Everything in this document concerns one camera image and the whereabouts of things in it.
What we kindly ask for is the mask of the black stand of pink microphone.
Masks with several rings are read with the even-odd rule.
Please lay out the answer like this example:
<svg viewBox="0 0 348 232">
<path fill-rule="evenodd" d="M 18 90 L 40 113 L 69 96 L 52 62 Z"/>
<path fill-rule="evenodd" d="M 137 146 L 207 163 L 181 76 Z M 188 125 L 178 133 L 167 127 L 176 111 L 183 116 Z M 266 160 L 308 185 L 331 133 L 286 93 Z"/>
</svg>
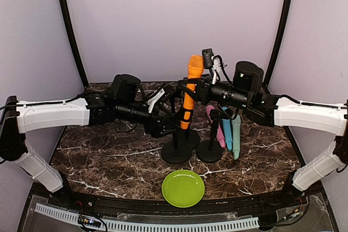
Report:
<svg viewBox="0 0 348 232">
<path fill-rule="evenodd" d="M 191 149 L 196 149 L 200 143 L 200 136 L 197 131 L 189 126 L 188 129 L 181 130 L 181 140 Z"/>
</svg>

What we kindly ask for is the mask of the black stand of orange microphone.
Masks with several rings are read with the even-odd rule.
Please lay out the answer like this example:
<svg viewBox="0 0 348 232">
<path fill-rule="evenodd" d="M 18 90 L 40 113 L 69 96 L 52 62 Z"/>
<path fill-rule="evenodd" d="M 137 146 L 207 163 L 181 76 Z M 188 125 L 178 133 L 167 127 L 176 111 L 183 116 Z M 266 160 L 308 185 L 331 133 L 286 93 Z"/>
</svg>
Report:
<svg viewBox="0 0 348 232">
<path fill-rule="evenodd" d="M 184 137 L 184 131 L 180 127 L 180 120 L 177 119 L 175 105 L 171 105 L 171 123 L 173 128 L 172 139 L 163 144 L 161 158 L 170 164 L 181 164 L 191 157 L 191 145 L 188 145 Z"/>
</svg>

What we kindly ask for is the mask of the blue toy microphone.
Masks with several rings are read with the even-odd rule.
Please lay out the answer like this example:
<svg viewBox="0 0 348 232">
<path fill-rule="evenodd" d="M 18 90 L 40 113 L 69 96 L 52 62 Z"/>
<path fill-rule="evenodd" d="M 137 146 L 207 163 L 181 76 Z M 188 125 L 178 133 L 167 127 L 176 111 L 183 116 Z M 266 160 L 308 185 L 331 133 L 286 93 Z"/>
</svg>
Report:
<svg viewBox="0 0 348 232">
<path fill-rule="evenodd" d="M 234 152 L 232 120 L 227 116 L 222 119 L 222 128 L 225 137 L 226 147 L 230 152 Z"/>
</svg>

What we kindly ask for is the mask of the black stand of blue microphone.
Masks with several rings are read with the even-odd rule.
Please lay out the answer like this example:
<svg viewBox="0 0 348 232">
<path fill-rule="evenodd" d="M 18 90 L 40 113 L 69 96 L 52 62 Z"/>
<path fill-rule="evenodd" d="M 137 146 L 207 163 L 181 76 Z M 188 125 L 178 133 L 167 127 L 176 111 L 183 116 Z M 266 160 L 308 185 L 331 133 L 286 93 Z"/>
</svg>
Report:
<svg viewBox="0 0 348 232">
<path fill-rule="evenodd" d="M 196 148 L 196 155 L 202 162 L 213 164 L 218 162 L 223 155 L 223 148 L 216 141 L 216 135 L 218 133 L 219 122 L 224 120 L 230 120 L 231 117 L 223 110 L 212 109 L 209 113 L 212 120 L 212 126 L 210 129 L 210 138 L 201 142 Z"/>
</svg>

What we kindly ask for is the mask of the pink toy microphone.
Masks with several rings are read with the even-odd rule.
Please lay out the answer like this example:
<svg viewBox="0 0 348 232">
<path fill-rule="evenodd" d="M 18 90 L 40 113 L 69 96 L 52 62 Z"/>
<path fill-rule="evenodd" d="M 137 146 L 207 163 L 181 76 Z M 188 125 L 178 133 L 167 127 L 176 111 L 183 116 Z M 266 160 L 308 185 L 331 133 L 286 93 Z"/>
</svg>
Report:
<svg viewBox="0 0 348 232">
<path fill-rule="evenodd" d="M 208 116 L 211 123 L 213 123 L 213 119 L 210 116 L 210 112 L 214 109 L 215 108 L 212 105 L 208 105 L 206 107 L 206 113 L 207 113 L 207 116 Z M 222 148 L 226 147 L 225 137 L 224 137 L 223 131 L 222 131 L 219 123 L 218 123 L 218 128 L 217 128 L 217 133 L 216 133 L 216 139 Z"/>
</svg>

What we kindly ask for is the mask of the teal toy microphone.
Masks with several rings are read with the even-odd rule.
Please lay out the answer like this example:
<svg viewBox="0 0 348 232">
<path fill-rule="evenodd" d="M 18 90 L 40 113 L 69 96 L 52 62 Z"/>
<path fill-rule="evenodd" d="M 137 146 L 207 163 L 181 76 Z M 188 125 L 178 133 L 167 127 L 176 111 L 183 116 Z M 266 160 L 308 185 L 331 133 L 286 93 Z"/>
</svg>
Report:
<svg viewBox="0 0 348 232">
<path fill-rule="evenodd" d="M 239 115 L 232 120 L 232 134 L 233 134 L 233 157 L 234 160 L 238 160 L 240 156 L 240 127 L 241 127 L 241 118 Z"/>
</svg>

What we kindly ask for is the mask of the black stand of teal microphone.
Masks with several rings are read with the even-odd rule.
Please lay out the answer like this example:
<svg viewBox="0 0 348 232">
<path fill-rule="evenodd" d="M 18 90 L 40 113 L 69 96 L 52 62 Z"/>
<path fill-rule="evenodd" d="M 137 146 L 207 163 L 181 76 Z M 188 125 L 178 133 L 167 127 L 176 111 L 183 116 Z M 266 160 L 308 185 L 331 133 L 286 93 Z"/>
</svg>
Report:
<svg viewBox="0 0 348 232">
<path fill-rule="evenodd" d="M 171 105 L 171 113 L 172 114 L 176 113 L 175 102 L 176 102 L 176 99 L 181 98 L 181 93 L 182 93 L 182 90 L 180 90 L 178 87 L 175 87 L 175 89 L 173 90 L 173 92 L 170 96 L 169 101 L 170 101 L 170 105 Z"/>
</svg>

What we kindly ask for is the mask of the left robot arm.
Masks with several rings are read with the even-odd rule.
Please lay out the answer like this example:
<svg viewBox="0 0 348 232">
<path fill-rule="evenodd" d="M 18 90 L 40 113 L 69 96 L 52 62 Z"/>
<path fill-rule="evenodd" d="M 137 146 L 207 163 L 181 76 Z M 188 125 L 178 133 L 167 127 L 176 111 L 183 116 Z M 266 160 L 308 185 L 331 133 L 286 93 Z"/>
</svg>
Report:
<svg viewBox="0 0 348 232">
<path fill-rule="evenodd" d="M 124 120 L 144 126 L 145 133 L 159 138 L 172 134 L 165 126 L 172 118 L 159 110 L 175 88 L 163 84 L 145 95 L 141 81 L 128 74 L 115 76 L 104 91 L 90 91 L 59 101 L 25 102 L 10 96 L 1 108 L 1 159 L 18 164 L 40 182 L 65 208 L 77 203 L 63 175 L 44 160 L 26 140 L 26 133 L 63 126 L 100 126 Z"/>
</svg>

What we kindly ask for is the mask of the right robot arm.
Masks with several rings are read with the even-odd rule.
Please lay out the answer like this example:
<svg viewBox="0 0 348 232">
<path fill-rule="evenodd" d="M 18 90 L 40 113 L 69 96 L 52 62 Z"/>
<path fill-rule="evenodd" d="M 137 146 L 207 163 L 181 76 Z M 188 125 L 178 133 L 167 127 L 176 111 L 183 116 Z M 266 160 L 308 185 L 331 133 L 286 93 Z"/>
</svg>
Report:
<svg viewBox="0 0 348 232">
<path fill-rule="evenodd" d="M 287 95 L 262 94 L 263 70 L 249 61 L 235 66 L 232 83 L 213 83 L 211 76 L 193 77 L 178 82 L 194 102 L 211 101 L 240 109 L 247 118 L 261 126 L 301 127 L 335 135 L 327 149 L 310 163 L 288 176 L 288 183 L 277 201 L 289 207 L 299 197 L 299 191 L 347 165 L 347 104 L 320 104 L 295 100 Z"/>
</svg>

